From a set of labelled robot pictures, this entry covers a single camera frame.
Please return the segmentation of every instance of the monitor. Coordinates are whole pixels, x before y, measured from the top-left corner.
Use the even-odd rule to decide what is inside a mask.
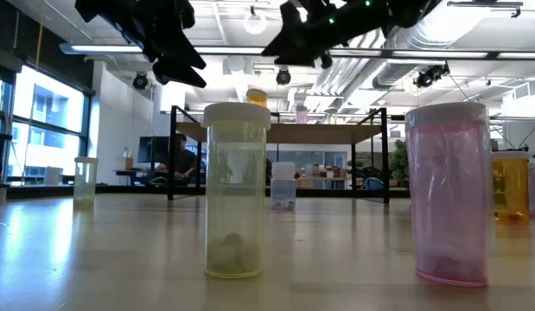
[[[154,159],[152,159],[152,142],[154,143]],[[146,136],[140,137],[138,144],[139,163],[163,163],[169,161],[169,137],[168,136]]]

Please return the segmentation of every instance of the wooden floor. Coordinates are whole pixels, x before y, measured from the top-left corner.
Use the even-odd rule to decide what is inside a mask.
[[[267,212],[260,276],[203,274],[203,198],[100,195],[0,206],[0,310],[535,310],[535,222],[501,225],[487,289],[415,276],[408,200]]]

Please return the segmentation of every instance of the person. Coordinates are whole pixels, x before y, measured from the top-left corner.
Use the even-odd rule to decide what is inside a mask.
[[[192,173],[196,170],[196,155],[194,152],[187,150],[187,137],[183,134],[176,134],[176,141],[181,142],[181,150],[176,155],[175,159],[175,179],[188,183]],[[156,168],[156,172],[168,172],[168,167],[162,163]],[[163,177],[156,177],[151,179],[148,183],[157,185],[159,183],[167,182]]]

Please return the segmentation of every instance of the shelf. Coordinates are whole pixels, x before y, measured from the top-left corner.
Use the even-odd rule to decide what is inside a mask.
[[[207,140],[207,130],[200,124],[177,123],[177,130],[197,142]],[[267,143],[353,144],[379,133],[379,125],[272,124]]]

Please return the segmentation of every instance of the ceiling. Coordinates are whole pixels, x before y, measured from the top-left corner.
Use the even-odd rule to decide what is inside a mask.
[[[43,12],[45,27],[68,42],[125,43],[121,35],[100,17],[88,24],[84,23],[74,8],[75,0],[9,1],[37,21]],[[185,34],[194,45],[265,46],[281,28],[277,7],[282,1],[257,3],[256,11],[266,18],[266,28],[259,35],[250,34],[243,25],[244,17],[249,12],[250,1],[226,0],[216,3],[191,1],[195,10],[196,24],[193,28],[185,30]],[[449,31],[449,29],[438,30],[443,33]],[[355,43],[363,48],[379,48],[384,43],[384,37],[372,32],[358,38]],[[448,48],[535,50],[535,0],[525,0],[521,16],[514,19],[511,18],[511,10],[490,10],[485,18]],[[190,103],[191,109],[203,109],[204,104],[209,102],[239,98],[243,88],[259,88],[266,91],[270,98],[280,98],[286,105],[279,103],[277,107],[271,107],[279,110],[292,109],[293,105],[287,101],[289,92],[302,94],[296,96],[296,102],[305,101],[310,112],[323,112],[334,105],[335,99],[341,97],[345,101],[341,111],[347,113],[363,113],[370,106],[384,105],[388,107],[390,114],[402,114],[419,105],[462,101],[465,96],[472,100],[483,98],[485,104],[499,107],[505,92],[511,92],[514,86],[522,85],[521,82],[535,79],[535,62],[451,61],[449,67],[455,82],[446,77],[431,88],[423,90],[418,96],[413,95],[416,90],[411,92],[412,78],[409,77],[415,77],[417,70],[402,78],[389,92],[365,90],[354,92],[353,96],[347,97],[345,93],[347,94],[352,85],[349,83],[345,85],[346,92],[328,92],[330,96],[324,93],[323,96],[313,96],[320,95],[318,92],[320,89],[316,88],[322,85],[320,69],[291,67],[291,83],[288,86],[278,86],[275,82],[278,68],[272,65],[273,59],[246,58],[251,70],[245,71],[244,74],[230,74],[227,70],[224,71],[223,64],[226,59],[224,57],[208,56],[204,59],[207,68],[198,72],[207,82],[207,87],[205,89],[186,87],[187,102]],[[136,71],[150,68],[143,57],[138,55],[118,55],[115,61],[111,61],[111,58],[105,60],[108,61],[109,70],[127,79],[131,79]],[[363,60],[342,60],[340,67],[333,66],[329,69],[332,78],[325,86],[330,89],[331,82],[336,83],[339,80],[342,82],[345,68],[352,66],[354,62],[365,65],[360,64],[360,61]],[[458,90],[457,85],[461,87],[462,92]],[[355,102],[359,101],[367,102],[368,105],[357,105]]]

